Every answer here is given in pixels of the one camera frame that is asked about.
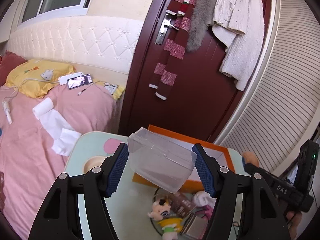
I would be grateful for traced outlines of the person's right hand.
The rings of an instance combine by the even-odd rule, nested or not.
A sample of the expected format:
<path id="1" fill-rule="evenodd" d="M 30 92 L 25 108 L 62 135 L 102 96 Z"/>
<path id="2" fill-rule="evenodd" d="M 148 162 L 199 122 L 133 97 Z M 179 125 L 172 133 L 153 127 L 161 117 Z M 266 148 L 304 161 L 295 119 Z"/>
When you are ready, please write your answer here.
<path id="1" fill-rule="evenodd" d="M 291 239 L 295 239 L 297 235 L 297 228 L 302 220 L 302 213 L 301 212 L 293 212 L 289 211 L 286 215 L 288 219 L 289 227 L 289 234 Z"/>

